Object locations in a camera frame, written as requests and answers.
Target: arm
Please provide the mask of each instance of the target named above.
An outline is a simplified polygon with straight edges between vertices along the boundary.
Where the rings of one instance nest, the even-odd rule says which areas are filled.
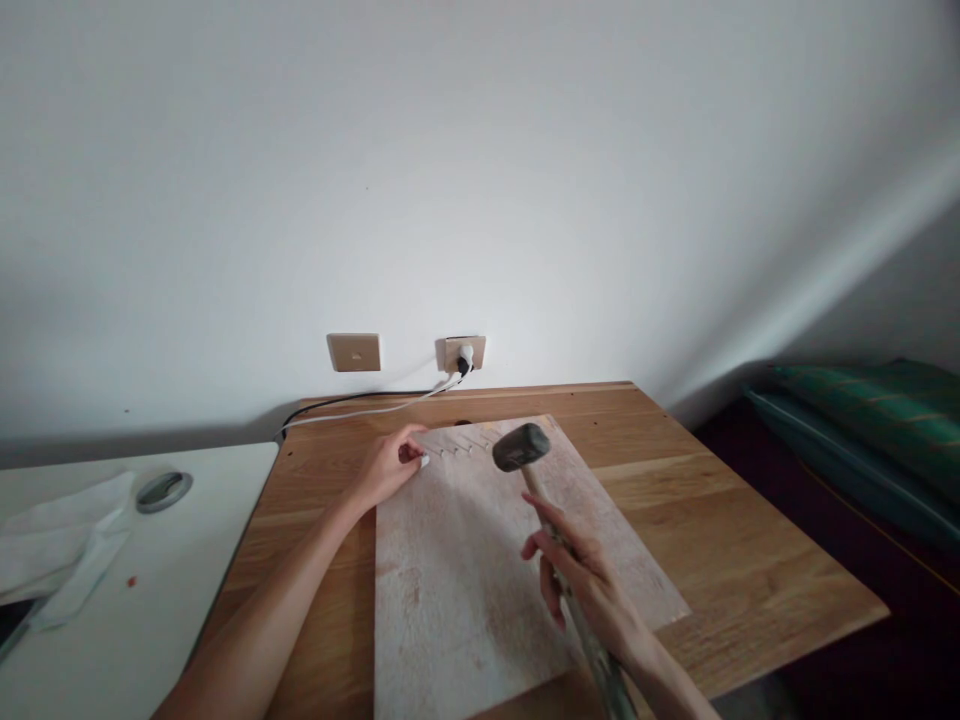
[[[380,438],[357,479],[198,654],[154,720],[262,718],[280,683],[300,628],[333,556],[360,517],[420,469],[422,425]]]
[[[597,638],[620,660],[659,720],[719,720],[690,676],[644,624],[600,544],[581,535],[545,500],[526,493],[523,498],[541,519],[553,523],[577,555],[574,559],[544,530],[527,538],[520,552],[524,560],[541,552],[540,592],[560,629],[564,630],[566,623],[554,568],[566,577]]]

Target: switch plate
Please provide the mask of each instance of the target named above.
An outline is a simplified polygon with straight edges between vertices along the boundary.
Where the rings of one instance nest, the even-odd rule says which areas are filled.
[[[330,359],[337,372],[370,372],[380,369],[378,333],[330,333]]]
[[[483,354],[487,349],[487,338],[483,335],[464,335],[462,337],[444,338],[443,340],[443,369],[448,372],[457,372],[457,359],[460,357],[461,345],[473,345],[473,369],[483,367]]]

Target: mallet handle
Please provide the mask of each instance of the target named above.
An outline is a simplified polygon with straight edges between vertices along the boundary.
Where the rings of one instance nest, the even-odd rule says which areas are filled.
[[[532,465],[524,465],[520,470],[530,494],[549,501],[550,498],[543,492],[543,485],[540,484],[540,479]],[[563,545],[574,558],[577,557],[576,550],[551,523],[543,522],[542,524],[543,529],[550,533],[554,540]],[[633,702],[631,702],[630,695],[627,693],[627,686],[623,682],[620,663],[607,652],[606,648],[600,644],[597,636],[593,634],[590,625],[587,624],[587,620],[583,616],[583,611],[580,609],[580,603],[577,602],[577,598],[570,589],[570,584],[559,571],[557,572],[557,578],[560,580],[560,587],[563,588],[564,597],[567,599],[567,609],[570,611],[574,627],[577,628],[580,646],[583,648],[583,654],[590,665],[593,681],[603,697],[604,714],[608,720],[635,720],[637,711],[633,707]]]

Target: green cushion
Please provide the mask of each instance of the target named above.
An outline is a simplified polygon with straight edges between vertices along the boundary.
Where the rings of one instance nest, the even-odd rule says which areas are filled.
[[[780,384],[960,507],[960,378],[901,360],[774,368]]]
[[[795,397],[749,387],[744,394],[767,427],[820,477],[911,535],[960,556],[960,510],[923,481]]]

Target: mallet head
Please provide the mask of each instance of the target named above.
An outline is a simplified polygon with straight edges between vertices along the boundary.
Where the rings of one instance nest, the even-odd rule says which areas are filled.
[[[536,423],[521,425],[497,440],[493,462],[503,472],[519,470],[550,452],[550,439]]]

